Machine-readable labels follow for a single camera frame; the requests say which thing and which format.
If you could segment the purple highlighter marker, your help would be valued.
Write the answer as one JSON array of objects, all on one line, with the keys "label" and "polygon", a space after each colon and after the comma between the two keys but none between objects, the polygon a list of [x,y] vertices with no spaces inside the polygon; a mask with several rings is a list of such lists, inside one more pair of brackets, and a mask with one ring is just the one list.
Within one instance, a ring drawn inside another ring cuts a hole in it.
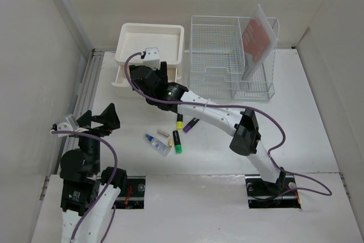
[{"label": "purple highlighter marker", "polygon": [[184,127],[183,127],[183,132],[187,133],[189,132],[197,123],[198,123],[199,119],[198,118],[193,118],[191,119]]}]

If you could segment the green highlighter marker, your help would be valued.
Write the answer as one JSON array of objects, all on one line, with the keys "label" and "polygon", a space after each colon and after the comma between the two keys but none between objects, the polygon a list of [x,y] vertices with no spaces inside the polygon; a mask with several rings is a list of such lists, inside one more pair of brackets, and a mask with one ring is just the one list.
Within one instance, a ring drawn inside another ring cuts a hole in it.
[{"label": "green highlighter marker", "polygon": [[174,143],[174,147],[175,147],[175,152],[177,154],[181,154],[183,152],[183,149],[182,149],[182,146],[181,146],[181,140],[180,140],[179,132],[177,130],[174,130],[172,132],[172,136],[173,136],[173,143]]}]

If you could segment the aluminium rail frame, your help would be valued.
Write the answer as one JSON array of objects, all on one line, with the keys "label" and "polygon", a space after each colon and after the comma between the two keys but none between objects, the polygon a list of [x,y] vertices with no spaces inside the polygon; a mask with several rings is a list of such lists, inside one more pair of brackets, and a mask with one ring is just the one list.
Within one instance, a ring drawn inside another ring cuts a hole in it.
[{"label": "aluminium rail frame", "polygon": [[[73,114],[79,118],[87,110],[92,109],[98,79],[100,77],[104,52],[99,49],[92,49],[86,64],[86,69],[82,78],[82,82],[77,91],[77,100],[73,108]],[[71,137],[62,138],[61,148],[57,159],[55,174],[60,172],[61,156],[68,150],[74,149],[78,144],[78,139]]]}]

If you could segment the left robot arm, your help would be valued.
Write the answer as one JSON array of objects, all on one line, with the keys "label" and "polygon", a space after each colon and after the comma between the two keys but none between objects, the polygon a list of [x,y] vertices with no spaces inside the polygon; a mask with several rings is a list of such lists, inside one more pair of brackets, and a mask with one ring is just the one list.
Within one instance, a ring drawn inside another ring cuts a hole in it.
[{"label": "left robot arm", "polygon": [[101,170],[100,147],[104,144],[115,154],[104,137],[119,128],[113,103],[100,115],[88,110],[80,118],[70,114],[53,125],[52,134],[78,140],[60,160],[62,242],[104,242],[114,220],[114,203],[127,190],[127,172],[117,162]]}]

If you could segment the clear mesh document pouch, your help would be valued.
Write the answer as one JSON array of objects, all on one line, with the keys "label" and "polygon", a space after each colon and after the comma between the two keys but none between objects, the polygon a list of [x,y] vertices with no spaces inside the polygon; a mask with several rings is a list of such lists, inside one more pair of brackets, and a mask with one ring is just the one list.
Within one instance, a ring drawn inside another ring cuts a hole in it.
[{"label": "clear mesh document pouch", "polygon": [[274,33],[268,18],[258,4],[253,16],[242,33],[242,45],[245,58],[245,69],[242,81],[249,81],[255,71],[264,63],[276,47],[278,37]]}]

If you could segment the small beige eraser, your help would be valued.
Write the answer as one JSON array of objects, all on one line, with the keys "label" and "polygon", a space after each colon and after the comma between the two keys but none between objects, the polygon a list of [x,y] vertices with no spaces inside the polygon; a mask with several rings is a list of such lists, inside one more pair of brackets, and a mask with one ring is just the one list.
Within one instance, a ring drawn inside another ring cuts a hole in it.
[{"label": "small beige eraser", "polygon": [[168,141],[168,147],[169,148],[171,148],[173,146],[173,140],[172,139],[170,139],[169,141]]}]

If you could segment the white drawer organizer body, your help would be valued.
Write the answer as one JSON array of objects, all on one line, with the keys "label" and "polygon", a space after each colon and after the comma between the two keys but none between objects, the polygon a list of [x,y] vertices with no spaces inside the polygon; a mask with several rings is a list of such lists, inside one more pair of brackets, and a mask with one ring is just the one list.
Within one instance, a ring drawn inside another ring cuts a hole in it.
[{"label": "white drawer organizer body", "polygon": [[[117,66],[124,68],[129,56],[152,47],[158,48],[160,61],[166,61],[167,66],[180,69],[184,53],[184,27],[170,24],[123,24],[115,53]],[[113,90],[120,97],[138,96],[131,86],[113,86]]]}]

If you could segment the white top drawer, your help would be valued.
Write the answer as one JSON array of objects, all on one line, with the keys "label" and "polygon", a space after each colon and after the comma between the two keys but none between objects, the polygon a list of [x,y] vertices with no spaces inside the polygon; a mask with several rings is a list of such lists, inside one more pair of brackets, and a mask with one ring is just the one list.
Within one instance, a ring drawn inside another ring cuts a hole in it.
[{"label": "white top drawer", "polygon": [[[182,79],[181,70],[178,69],[178,67],[174,68],[168,66],[167,76],[168,76],[168,81],[177,82],[178,80]],[[118,66],[116,80],[115,82],[112,83],[112,85],[115,87],[123,87],[123,88],[130,86],[126,80],[124,68],[121,65]]]}]

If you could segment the clear spray bottle blue cap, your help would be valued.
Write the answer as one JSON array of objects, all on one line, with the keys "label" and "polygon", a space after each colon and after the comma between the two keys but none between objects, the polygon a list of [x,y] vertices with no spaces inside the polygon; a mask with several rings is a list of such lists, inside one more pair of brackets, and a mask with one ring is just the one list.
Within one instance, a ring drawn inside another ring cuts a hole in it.
[{"label": "clear spray bottle blue cap", "polygon": [[170,148],[166,144],[149,134],[146,134],[145,137],[152,147],[155,148],[162,156],[167,156],[169,154]]}]

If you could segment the yellow highlighter marker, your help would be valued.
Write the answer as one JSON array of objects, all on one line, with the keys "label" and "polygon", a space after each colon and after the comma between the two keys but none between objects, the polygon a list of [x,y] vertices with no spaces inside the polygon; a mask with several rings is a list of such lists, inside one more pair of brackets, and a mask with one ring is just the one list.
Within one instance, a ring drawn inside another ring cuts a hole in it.
[{"label": "yellow highlighter marker", "polygon": [[183,115],[182,114],[177,115],[176,129],[177,130],[182,130],[183,129]]}]

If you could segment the grey eraser stick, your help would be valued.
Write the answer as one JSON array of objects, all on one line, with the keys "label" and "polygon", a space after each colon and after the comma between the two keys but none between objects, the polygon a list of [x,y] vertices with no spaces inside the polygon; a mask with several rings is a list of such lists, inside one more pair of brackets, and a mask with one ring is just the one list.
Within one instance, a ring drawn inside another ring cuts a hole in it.
[{"label": "grey eraser stick", "polygon": [[160,129],[157,129],[157,133],[162,135],[162,136],[165,136],[166,138],[169,137],[169,134],[163,130],[160,130]]}]

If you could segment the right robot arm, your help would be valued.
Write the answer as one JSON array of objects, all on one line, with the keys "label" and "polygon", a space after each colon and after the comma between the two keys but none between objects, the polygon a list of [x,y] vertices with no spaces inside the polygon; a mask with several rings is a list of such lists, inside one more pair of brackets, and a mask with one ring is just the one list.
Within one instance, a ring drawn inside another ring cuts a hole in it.
[{"label": "right robot arm", "polygon": [[268,195],[277,196],[283,189],[285,175],[272,162],[262,143],[257,109],[215,104],[183,85],[169,82],[166,63],[162,63],[159,69],[131,65],[127,79],[148,104],[163,111],[197,118],[231,136],[230,150],[245,156],[253,164]]}]

